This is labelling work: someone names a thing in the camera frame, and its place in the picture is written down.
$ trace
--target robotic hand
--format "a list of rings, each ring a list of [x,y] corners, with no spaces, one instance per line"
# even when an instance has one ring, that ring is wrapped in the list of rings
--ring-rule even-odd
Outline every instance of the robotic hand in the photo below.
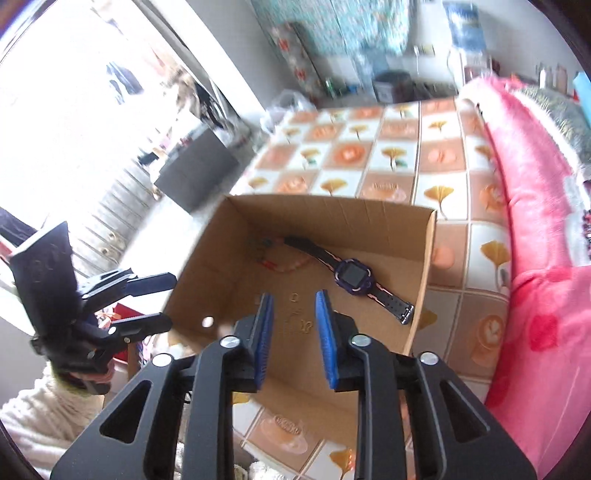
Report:
[[[127,295],[170,290],[176,278],[170,273],[138,278],[131,270],[113,270],[78,286],[65,222],[26,240],[12,254],[10,267],[35,329],[34,350],[51,361],[62,380],[92,394],[105,394],[111,386],[80,380],[71,373],[105,374],[114,354],[128,343],[172,327],[166,315],[157,313],[100,329],[95,312]]]

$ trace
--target metal screw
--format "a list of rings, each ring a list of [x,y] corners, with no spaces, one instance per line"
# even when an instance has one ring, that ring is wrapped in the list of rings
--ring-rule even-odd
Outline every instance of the metal screw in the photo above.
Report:
[[[234,348],[240,345],[240,339],[232,335],[224,337],[220,340],[220,345],[224,348]]]
[[[425,365],[435,365],[439,361],[439,357],[433,352],[422,353],[420,359]]]
[[[371,338],[367,335],[355,335],[351,339],[351,343],[355,346],[368,346],[371,343]]]
[[[172,361],[173,358],[167,353],[161,353],[152,359],[152,363],[157,367],[166,367]]]

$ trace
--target plastic bag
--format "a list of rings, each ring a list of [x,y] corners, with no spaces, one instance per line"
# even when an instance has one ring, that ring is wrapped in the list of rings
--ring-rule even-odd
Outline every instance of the plastic bag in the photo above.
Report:
[[[262,130],[272,135],[275,127],[281,123],[288,112],[315,112],[316,107],[304,95],[295,90],[283,90],[273,100],[261,118]]]

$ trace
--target watch strap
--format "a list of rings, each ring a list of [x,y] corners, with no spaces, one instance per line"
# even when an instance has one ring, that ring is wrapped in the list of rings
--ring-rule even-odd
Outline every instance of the watch strap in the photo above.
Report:
[[[369,291],[368,297],[392,313],[403,325],[413,318],[414,305],[400,299],[377,282]]]
[[[316,245],[313,241],[303,238],[301,236],[286,236],[283,239],[288,247],[297,248],[298,250],[311,255],[315,259],[321,261],[332,271],[335,271],[337,265],[342,261],[336,255],[330,253],[328,250]]]

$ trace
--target cardboard box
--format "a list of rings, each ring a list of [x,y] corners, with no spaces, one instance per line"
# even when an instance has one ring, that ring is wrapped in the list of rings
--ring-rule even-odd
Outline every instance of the cardboard box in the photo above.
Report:
[[[431,260],[436,213],[380,202],[321,196],[227,197],[203,232],[165,312],[196,352],[228,334],[228,325],[253,314],[263,292],[275,300],[267,379],[255,399],[272,412],[302,423],[320,437],[355,447],[357,394],[334,393],[324,377],[314,297],[329,291],[333,308],[352,316],[360,332],[391,351],[409,354],[418,327]],[[403,326],[367,297],[338,287],[332,272],[312,259],[276,273],[258,262],[256,240],[304,236],[341,258],[358,258],[375,278],[416,306]],[[268,258],[281,265],[305,256],[278,245]],[[213,317],[204,327],[202,320]]]

